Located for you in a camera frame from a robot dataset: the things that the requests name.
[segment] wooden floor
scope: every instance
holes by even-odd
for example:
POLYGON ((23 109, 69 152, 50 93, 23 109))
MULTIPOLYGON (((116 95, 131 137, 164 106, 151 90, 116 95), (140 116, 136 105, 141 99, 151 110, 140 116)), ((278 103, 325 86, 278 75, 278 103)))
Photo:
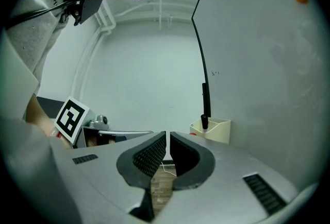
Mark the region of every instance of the wooden floor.
MULTIPOLYGON (((175 166, 165 166, 165 170, 176 175, 175 166)), ((166 173, 160 166, 151 180, 151 196, 155 216, 164 208, 172 196, 172 183, 176 176, 166 173)))

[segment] white wall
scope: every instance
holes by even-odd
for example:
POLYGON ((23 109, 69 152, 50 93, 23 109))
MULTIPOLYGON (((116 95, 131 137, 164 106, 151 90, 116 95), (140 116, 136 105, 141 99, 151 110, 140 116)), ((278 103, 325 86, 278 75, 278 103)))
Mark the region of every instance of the white wall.
POLYGON ((203 114, 203 82, 192 24, 120 24, 95 55, 82 101, 114 130, 189 133, 203 114))
POLYGON ((80 57, 97 28, 94 17, 77 26, 70 17, 47 55, 38 96, 61 101, 67 99, 80 57))
POLYGON ((230 144, 297 188, 316 182, 330 147, 330 35, 317 1, 200 0, 194 21, 230 144))

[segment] black cable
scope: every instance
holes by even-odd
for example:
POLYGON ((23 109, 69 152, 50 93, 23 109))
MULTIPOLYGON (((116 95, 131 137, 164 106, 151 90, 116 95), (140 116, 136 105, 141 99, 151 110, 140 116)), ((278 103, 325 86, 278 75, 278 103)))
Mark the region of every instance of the black cable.
POLYGON ((62 7, 66 7, 66 6, 75 4, 78 1, 80 1, 80 0, 66 1, 66 2, 64 2, 64 3, 62 3, 58 6, 53 7, 53 8, 43 9, 43 10, 33 11, 33 12, 27 12, 27 13, 17 15, 15 17, 9 19, 8 23, 5 26, 5 29, 8 30, 9 28, 11 28, 11 27, 13 27, 17 24, 20 24, 22 22, 26 22, 26 21, 31 20, 33 18, 39 17, 39 16, 41 16, 45 13, 60 9, 62 7))

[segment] white cable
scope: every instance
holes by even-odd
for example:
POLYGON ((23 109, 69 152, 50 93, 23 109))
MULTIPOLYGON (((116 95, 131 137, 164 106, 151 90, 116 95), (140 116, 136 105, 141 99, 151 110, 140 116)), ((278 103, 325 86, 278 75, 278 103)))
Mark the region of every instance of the white cable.
POLYGON ((166 173, 169 173, 169 174, 171 174, 171 175, 174 175, 174 176, 176 176, 175 174, 173 174, 173 173, 171 173, 171 172, 165 171, 165 168, 164 168, 164 164, 163 164, 163 162, 161 162, 161 164, 163 165, 163 170, 164 170, 164 172, 166 172, 166 173))

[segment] person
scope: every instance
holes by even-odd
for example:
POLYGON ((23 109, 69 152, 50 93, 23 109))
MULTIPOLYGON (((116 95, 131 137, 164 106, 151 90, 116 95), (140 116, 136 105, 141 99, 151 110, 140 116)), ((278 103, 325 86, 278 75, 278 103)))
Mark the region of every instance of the person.
MULTIPOLYGON (((64 0, 19 0, 10 17, 31 11, 52 8, 63 2, 64 0)), ((40 127, 46 135, 52 135, 55 126, 39 105, 36 94, 40 87, 46 56, 68 23, 68 18, 63 15, 63 8, 60 8, 40 17, 17 24, 6 31, 16 52, 39 81, 39 86, 26 108, 25 120, 40 127)), ((61 139, 65 146, 70 148, 69 141, 64 137, 61 137, 61 139)))

